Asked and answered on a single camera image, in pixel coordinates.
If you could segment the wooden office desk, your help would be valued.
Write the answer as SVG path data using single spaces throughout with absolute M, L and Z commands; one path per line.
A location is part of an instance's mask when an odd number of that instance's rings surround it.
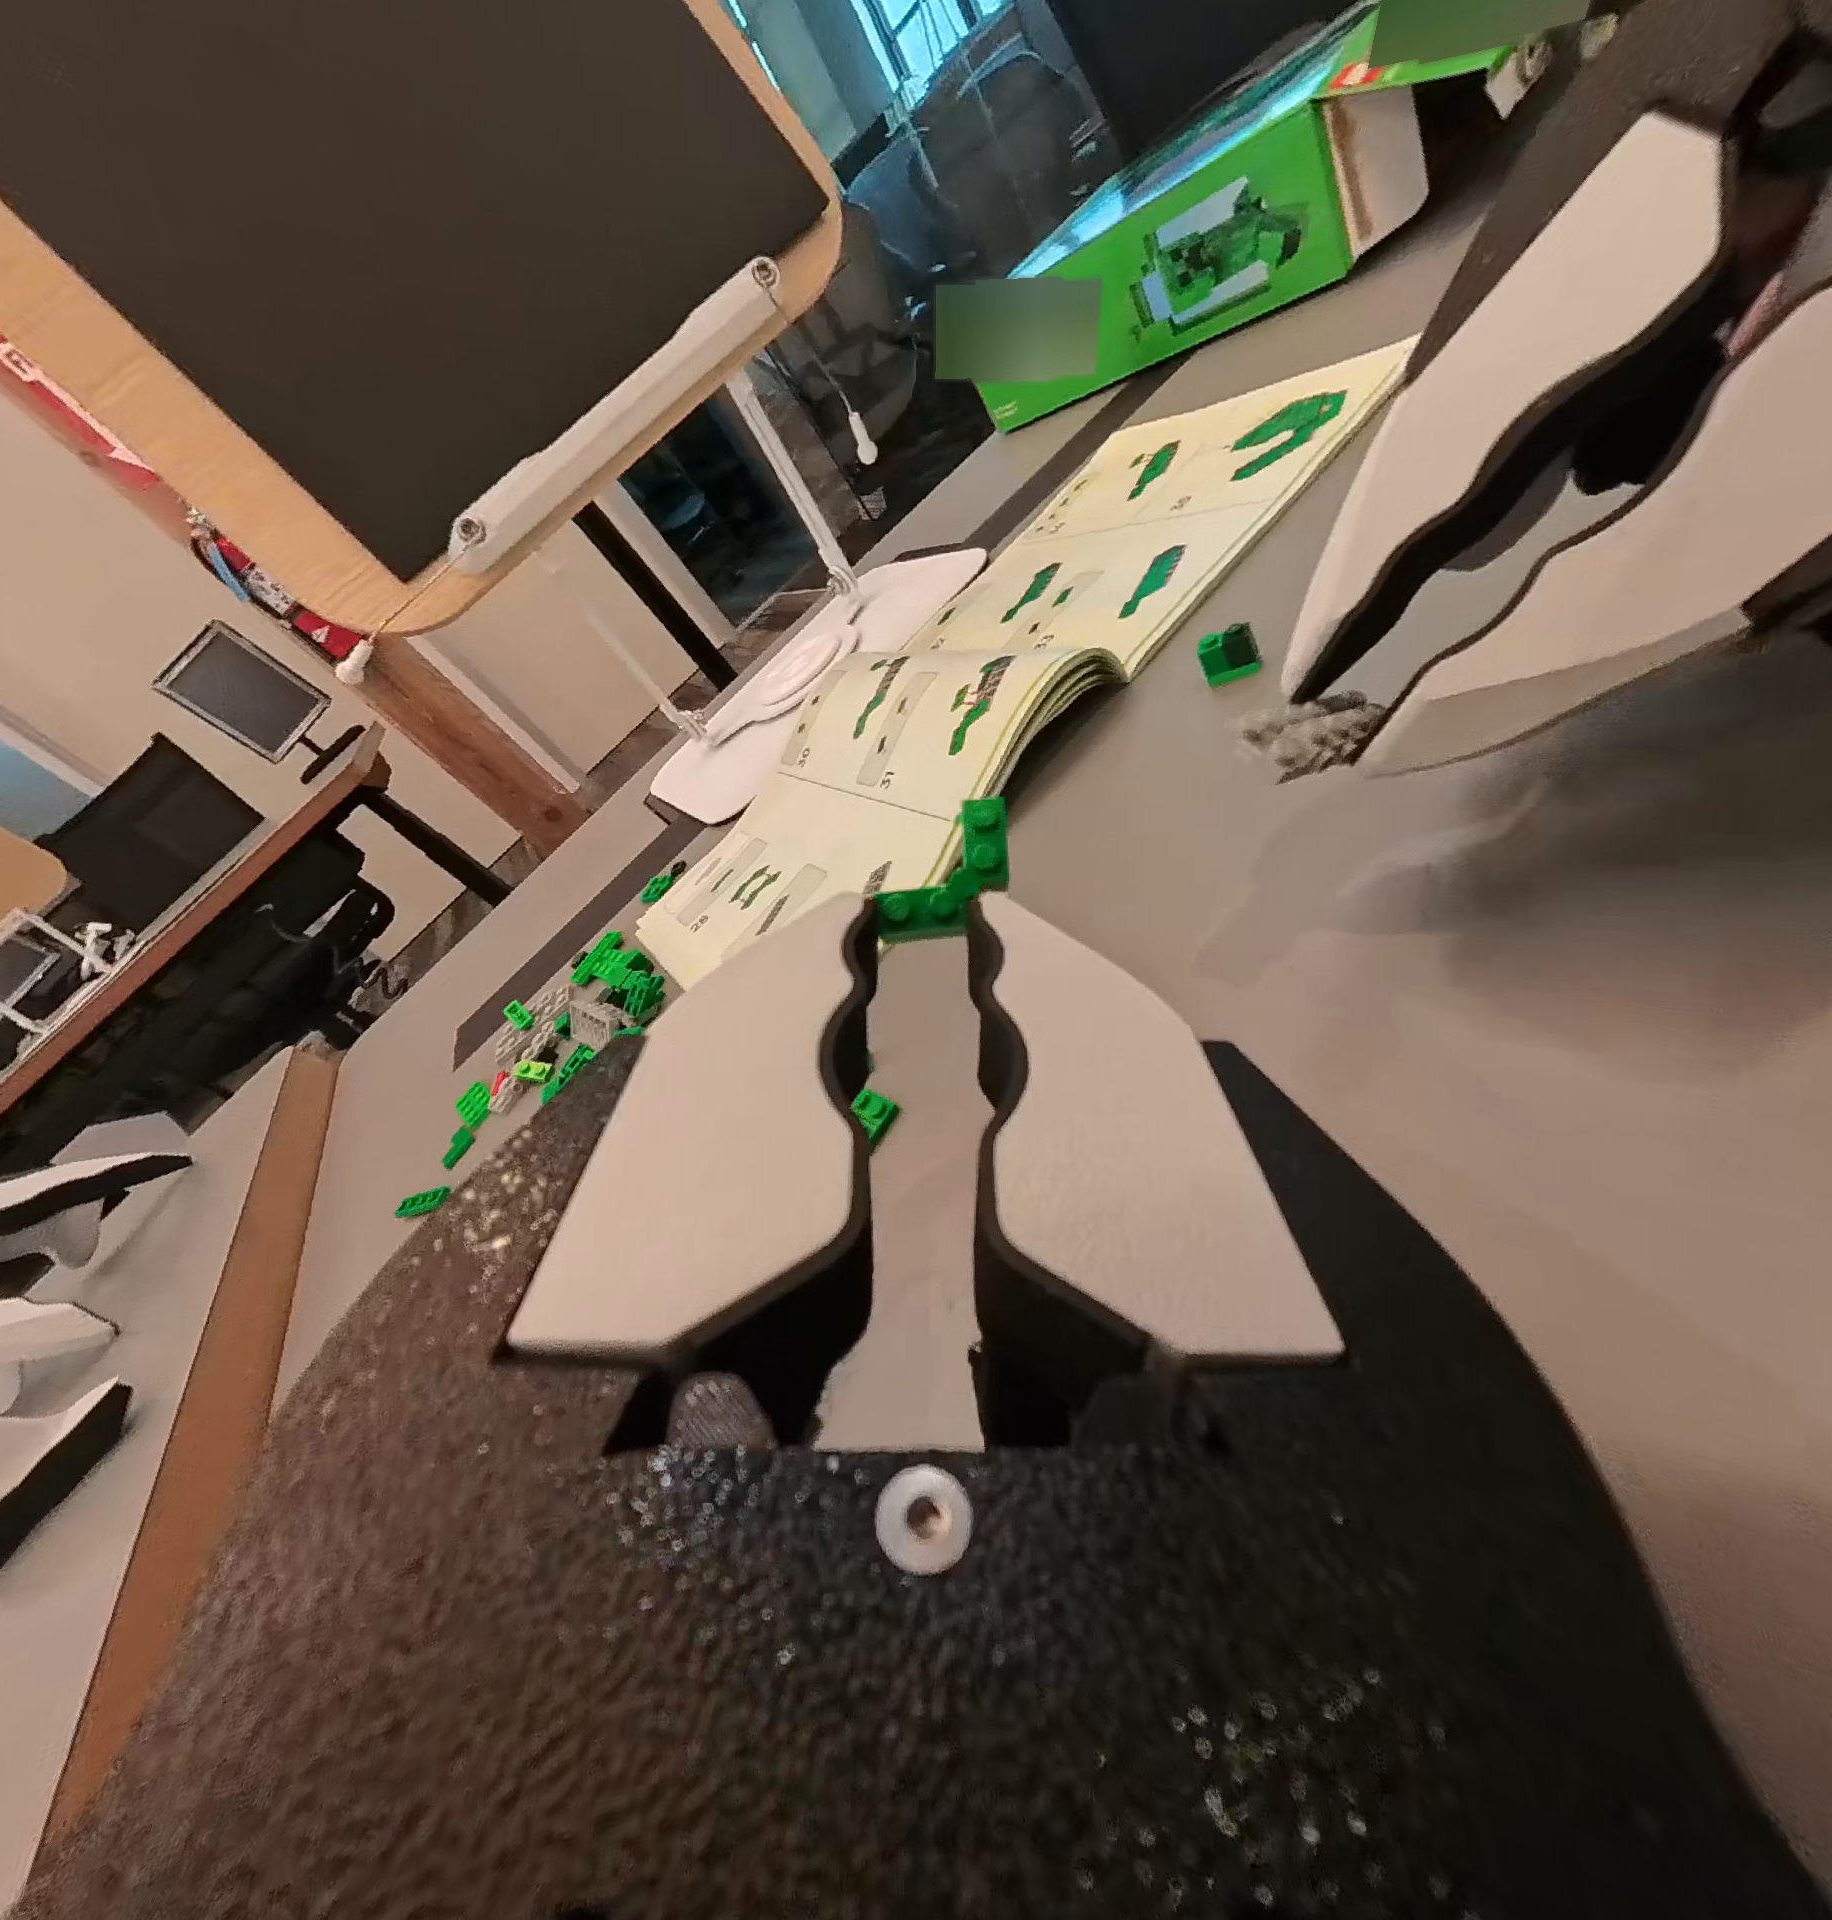
M 289 816 L 264 823 L 228 862 L 150 922 L 120 965 L 82 984 L 51 1021 L 29 1032 L 16 1063 L 0 1073 L 0 1121 L 56 1076 L 165 967 L 183 959 L 217 920 L 236 912 L 237 902 L 281 867 L 296 846 L 340 826 L 372 788 L 384 790 L 389 784 L 384 742 L 384 721 L 352 732 L 343 748 L 323 760 L 320 778 Z

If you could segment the wooden post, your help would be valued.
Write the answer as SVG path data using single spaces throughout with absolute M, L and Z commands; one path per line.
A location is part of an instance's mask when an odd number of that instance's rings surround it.
M 580 782 L 564 784 L 443 674 L 413 638 L 372 640 L 352 681 L 367 704 L 424 758 L 545 856 L 589 819 Z

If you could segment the black office chair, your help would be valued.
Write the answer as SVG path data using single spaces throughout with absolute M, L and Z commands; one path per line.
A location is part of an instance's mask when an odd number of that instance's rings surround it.
M 395 902 L 365 878 L 355 811 L 395 802 L 372 788 L 340 826 L 296 846 L 108 1027 L 68 1058 L 132 1103 L 217 1091 L 266 1049 L 310 1035 L 350 1047 L 374 1023 L 355 1005 Z M 86 920 L 140 936 L 251 840 L 264 816 L 183 747 L 156 733 L 100 798 L 42 838 Z

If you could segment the light grey brick plate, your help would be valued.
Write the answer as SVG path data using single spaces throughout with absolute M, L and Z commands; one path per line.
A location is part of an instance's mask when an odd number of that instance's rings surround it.
M 1250 712 L 1241 719 L 1238 736 L 1273 779 L 1305 779 L 1359 760 L 1386 715 L 1390 708 L 1357 691 L 1336 691 L 1310 703 Z

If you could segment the green angled brick assembly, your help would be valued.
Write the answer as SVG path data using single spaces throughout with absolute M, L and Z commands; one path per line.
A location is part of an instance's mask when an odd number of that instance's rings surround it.
M 875 896 L 875 929 L 881 942 L 907 946 L 930 938 L 962 938 L 968 933 L 969 906 L 990 891 L 1008 889 L 1007 800 L 968 800 L 957 821 L 957 862 L 943 879 L 923 886 L 881 891 Z

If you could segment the pale green instruction booklet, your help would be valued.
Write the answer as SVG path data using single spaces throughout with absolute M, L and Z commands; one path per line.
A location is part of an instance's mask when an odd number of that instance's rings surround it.
M 682 988 L 840 891 L 961 859 L 961 809 L 1007 788 L 1087 692 L 1132 681 L 1404 377 L 1419 338 L 1121 429 L 900 651 L 803 703 L 737 826 L 653 902 L 637 946 Z

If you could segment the black wood-edged board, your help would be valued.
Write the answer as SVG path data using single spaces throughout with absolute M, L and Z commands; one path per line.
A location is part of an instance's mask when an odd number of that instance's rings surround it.
M 0 333 L 359 633 L 471 611 L 842 228 L 721 5 L 0 5 Z

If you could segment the white desk lamp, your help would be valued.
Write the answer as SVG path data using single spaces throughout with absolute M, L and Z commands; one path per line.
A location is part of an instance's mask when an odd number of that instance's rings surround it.
M 672 411 L 682 375 L 730 359 L 732 348 L 757 353 L 770 319 L 786 322 L 784 268 L 760 253 L 699 302 L 611 395 L 471 501 L 454 519 L 448 548 L 429 582 L 440 584 L 454 571 L 491 576 L 518 548 L 538 539 L 550 513 L 585 504 L 627 440 Z M 705 826 L 728 823 L 749 806 L 786 752 L 786 721 L 806 718 L 809 695 L 840 667 L 853 653 L 869 663 L 893 661 L 990 561 L 986 548 L 966 546 L 855 571 L 746 371 L 728 375 L 728 395 L 815 543 L 832 598 L 705 718 L 675 708 L 640 659 L 621 640 L 608 640 L 615 659 L 682 733 L 682 747 L 653 778 L 651 794 Z

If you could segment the green toy box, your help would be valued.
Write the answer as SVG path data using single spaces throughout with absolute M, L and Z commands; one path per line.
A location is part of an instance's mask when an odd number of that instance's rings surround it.
M 1376 6 L 1336 21 L 1127 162 L 1013 270 L 1094 281 L 1095 365 L 979 383 L 1001 434 L 1307 301 L 1408 228 L 1457 137 L 1536 79 L 1527 45 L 1371 61 Z

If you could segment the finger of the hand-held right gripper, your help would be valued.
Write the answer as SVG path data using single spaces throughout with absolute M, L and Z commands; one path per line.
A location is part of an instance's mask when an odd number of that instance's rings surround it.
M 1746 606 L 1832 537 L 1832 279 L 1716 383 L 1672 462 L 1557 546 L 1437 656 L 1357 755 L 1364 776 L 1472 760 L 1741 635 Z
M 1419 343 L 1311 575 L 1288 699 L 1330 691 L 1582 426 L 1707 329 L 1735 264 L 1739 176 L 1734 135 L 1642 114 L 1495 286 Z

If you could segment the wall-mounted monitor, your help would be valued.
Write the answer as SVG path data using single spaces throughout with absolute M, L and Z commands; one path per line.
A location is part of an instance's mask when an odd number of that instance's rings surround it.
M 217 617 L 156 674 L 154 691 L 264 760 L 293 753 L 329 708 L 329 692 Z

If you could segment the spare finger plate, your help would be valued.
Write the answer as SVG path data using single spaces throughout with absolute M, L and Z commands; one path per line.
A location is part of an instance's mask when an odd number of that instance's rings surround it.
M 97 1250 L 102 1222 L 121 1199 L 189 1169 L 177 1152 L 120 1152 L 0 1175 L 0 1267 L 17 1261 L 82 1267 Z M 0 1279 L 0 1291 L 29 1279 Z

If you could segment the grey desk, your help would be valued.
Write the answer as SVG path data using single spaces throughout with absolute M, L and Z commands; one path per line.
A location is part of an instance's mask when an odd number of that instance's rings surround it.
M 1278 784 L 1176 640 L 1024 778 L 1016 891 L 1232 1040 L 1542 1364 L 1697 1659 L 1832 1666 L 1832 649 L 1712 651 L 1505 753 Z M 344 1066 L 280 1396 L 431 1186 L 459 1026 L 635 850 L 627 802 Z M 972 1441 L 962 962 L 884 967 L 904 1116 L 836 1444 Z

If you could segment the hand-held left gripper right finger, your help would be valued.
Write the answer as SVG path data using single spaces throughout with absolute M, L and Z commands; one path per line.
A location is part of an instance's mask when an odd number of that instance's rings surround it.
M 1208 1383 L 1330 1366 L 1345 1335 L 1193 1026 L 1071 933 L 969 912 L 969 1358 L 995 1449 L 1190 1429 Z

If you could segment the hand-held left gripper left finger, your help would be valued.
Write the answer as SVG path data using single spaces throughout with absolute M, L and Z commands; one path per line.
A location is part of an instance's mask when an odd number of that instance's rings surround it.
M 875 1304 L 870 1142 L 853 1113 L 875 903 L 832 896 L 648 1032 L 505 1330 L 511 1360 L 631 1375 L 606 1451 L 672 1444 L 684 1388 L 743 1383 L 806 1444 Z

